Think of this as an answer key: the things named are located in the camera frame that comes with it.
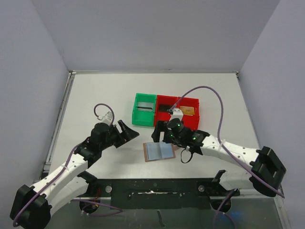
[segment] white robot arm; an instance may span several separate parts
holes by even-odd
[[[103,150],[111,146],[118,148],[139,136],[122,120],[118,121],[120,133],[112,125],[111,113],[98,119],[101,122],[94,126],[91,136],[71,151],[65,163],[31,187],[23,185],[18,189],[10,213],[14,226],[45,228],[58,209],[87,191],[86,170],[101,158]]]
[[[207,132],[184,127],[181,121],[182,117],[182,111],[174,108],[170,121],[158,121],[152,134],[154,142],[159,142],[160,132],[164,132],[164,142],[172,143],[191,153],[191,157],[186,163],[192,159],[194,153],[214,156],[238,166],[242,165],[243,168],[250,170],[250,173],[257,175],[269,186],[279,189],[286,168],[272,149],[265,146],[262,150],[246,148],[225,141],[221,141],[220,144],[217,137]],[[234,156],[235,160],[227,153],[223,145]],[[260,180],[250,173],[245,171],[244,173],[232,174],[224,171],[220,173],[221,177],[218,178],[220,178],[220,184],[226,190],[255,188],[263,195],[269,197],[276,195],[274,191],[263,185]]]

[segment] metal frame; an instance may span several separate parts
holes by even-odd
[[[74,75],[84,75],[84,74],[159,74],[159,73],[235,73],[237,71],[203,71],[203,70],[182,70],[182,69],[159,69],[159,70],[133,70],[133,71],[112,71],[112,72],[103,72],[103,71],[71,71]]]
[[[54,153],[54,149],[55,149],[55,146],[56,146],[58,135],[59,135],[59,132],[61,130],[61,124],[62,124],[62,120],[63,120],[64,114],[65,114],[65,111],[66,111],[66,107],[67,107],[67,104],[68,104],[68,100],[69,100],[69,96],[70,96],[70,93],[71,93],[74,77],[75,77],[75,74],[73,74],[73,72],[69,72],[65,92],[64,92],[63,99],[62,99],[62,102],[61,102],[60,111],[59,111],[59,114],[58,114],[58,117],[57,117],[57,120],[56,120],[56,125],[55,125],[54,133],[53,133],[53,136],[52,136],[51,145],[50,145],[50,148],[49,148],[49,151],[48,151],[48,155],[46,157],[45,165],[43,167],[43,173],[48,173],[49,170],[50,170],[50,167],[51,167],[52,155]]]
[[[171,69],[164,69],[164,71],[160,71],[160,72],[156,72],[156,73],[164,73],[164,72],[174,73],[175,71],[171,71]],[[67,84],[66,84],[66,88],[65,88],[65,92],[64,92],[64,97],[63,97],[60,112],[59,112],[59,115],[58,115],[58,118],[57,118],[54,134],[52,136],[52,142],[51,142],[51,145],[50,145],[50,149],[48,151],[48,156],[47,156],[47,159],[46,159],[46,163],[45,163],[45,166],[44,166],[43,173],[48,173],[49,169],[50,169],[50,166],[51,166],[52,155],[53,155],[53,152],[54,152],[54,149],[55,149],[55,146],[56,146],[59,131],[61,129],[62,120],[63,120],[64,113],[65,113],[65,110],[66,110],[66,106],[67,106],[67,103],[68,103],[68,100],[69,100],[69,96],[70,96],[70,92],[71,92],[71,88],[72,88],[72,85],[73,85],[75,75],[77,75],[77,74],[99,74],[99,73],[102,73],[102,72],[100,72],[100,71],[70,71],[69,72],[69,77],[68,77],[68,80],[67,80]],[[235,72],[236,77],[237,77],[238,82],[239,82],[238,73],[239,72]],[[260,194],[257,194],[257,193],[255,194],[252,191],[250,191],[250,192],[242,191],[241,195],[239,197],[234,197],[234,198],[263,198],[263,197],[264,196],[262,196]],[[275,206],[276,206],[280,221],[282,223],[283,229],[291,229],[291,226],[290,226],[290,223],[289,223],[289,220],[288,220],[288,215],[287,215],[286,209],[284,207],[283,199],[281,197],[275,197],[274,202],[275,202]]]

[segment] green bin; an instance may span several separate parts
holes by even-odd
[[[132,124],[153,126],[156,102],[156,94],[137,93],[132,110]]]

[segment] gray wall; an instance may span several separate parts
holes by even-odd
[[[30,0],[0,1],[0,228],[17,189],[38,178],[68,72]]]
[[[32,0],[69,70],[240,70],[279,0]]]
[[[285,206],[305,225],[305,1],[281,0],[241,69],[240,83],[261,145],[287,168]]]

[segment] purple cable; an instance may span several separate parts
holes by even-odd
[[[259,182],[261,182],[263,185],[265,185],[267,188],[269,188],[270,190],[272,190],[273,192],[275,192],[276,194],[278,194],[280,197],[285,198],[285,196],[280,193],[278,190],[276,190],[274,187],[272,187],[271,185],[267,184],[266,182],[264,182],[261,178],[259,178],[256,174],[254,174],[250,169],[248,169],[241,161],[239,161],[236,157],[234,157],[234,155],[227,149],[227,147],[224,146],[224,144],[222,144],[221,142],[221,138],[220,138],[220,129],[221,129],[221,125],[223,123],[223,118],[224,118],[224,104],[223,101],[220,97],[220,95],[218,94],[217,91],[215,91],[213,88],[209,87],[209,86],[198,86],[195,87],[191,90],[189,90],[188,92],[186,92],[183,96],[181,96],[181,98],[171,107],[170,110],[173,110],[177,104],[190,92],[199,89],[199,88],[206,88],[206,89],[210,89],[211,91],[213,91],[220,102],[220,106],[221,106],[221,115],[220,115],[220,121],[219,121],[219,126],[218,126],[218,130],[217,130],[217,138],[218,138],[218,142],[219,144],[221,144],[222,148],[224,148],[224,150],[228,153],[228,155],[231,156],[231,158],[234,159],[234,161],[236,161],[242,168],[244,168],[249,174],[251,174],[253,177],[255,177],[255,179],[257,179]]]
[[[223,207],[224,203],[227,201],[227,199],[230,198],[230,196],[231,196],[234,192],[235,192],[234,189],[231,190],[231,191],[229,192],[229,194],[228,194],[228,195],[224,198],[224,200],[221,202],[221,204],[219,205],[218,209],[216,210],[215,215],[214,215],[214,218],[213,218],[213,229],[215,229],[216,217],[217,217],[217,215],[218,215],[218,213],[219,213],[219,210]],[[234,220],[233,220],[229,215],[227,215],[227,214],[225,214],[225,216],[227,216],[227,217],[232,221],[232,223],[234,224],[234,228],[236,229],[237,226],[236,226]]]
[[[73,152],[76,150],[76,148],[80,145],[80,144],[78,144],[78,145],[76,145],[73,149],[72,149],[72,151],[70,152],[70,154],[69,154],[69,156],[68,156],[68,159],[67,159],[67,161],[66,161],[66,163],[65,163],[65,166],[62,168],[62,170],[59,172],[59,174],[56,176],[56,177],[54,177],[45,187],[43,187],[39,192],[37,192],[33,197],[32,197],[32,199],[30,199],[25,205],[24,205],[24,207],[20,210],[20,212],[16,215],[16,217],[15,217],[15,219],[14,219],[14,221],[13,221],[13,227],[18,227],[19,226],[19,224],[17,224],[17,221],[18,221],[18,219],[19,219],[19,217],[20,217],[20,215],[24,212],[24,210],[47,188],[47,187],[49,187],[50,185],[52,185],[53,183],[54,183],[54,181],[56,181],[57,180],[57,178],[59,178],[62,174],[63,174],[63,172],[64,172],[64,170],[66,169],[65,167],[69,164],[69,162],[70,162],[70,160],[71,160],[71,157],[72,157],[72,155],[73,155]]]
[[[109,108],[109,110],[110,110],[111,113],[112,113],[112,120],[111,120],[111,123],[110,123],[110,125],[112,125],[113,122],[114,122],[114,112],[113,112],[112,108],[111,108],[110,106],[108,106],[107,104],[96,104],[95,107],[94,107],[94,109],[93,109],[93,112],[94,112],[94,114],[95,114],[96,117],[98,117],[98,115],[97,115],[97,113],[96,113],[95,110],[96,110],[96,108],[97,108],[98,106],[106,106],[106,107]]]
[[[91,204],[97,204],[103,207],[107,207],[110,209],[114,209],[114,210],[118,210],[117,212],[113,212],[113,213],[107,213],[107,214],[89,214],[89,216],[94,216],[94,217],[102,217],[102,216],[112,216],[112,215],[116,215],[119,214],[121,212],[123,212],[122,209],[117,208],[117,207],[113,207],[107,204],[102,204],[102,203],[98,203],[98,202],[93,202],[93,201],[89,201],[89,200],[84,200],[84,199],[73,199],[72,201],[77,201],[77,202],[84,202],[84,203],[89,203],[88,205],[84,206],[81,210],[84,211],[84,208],[91,205]]]

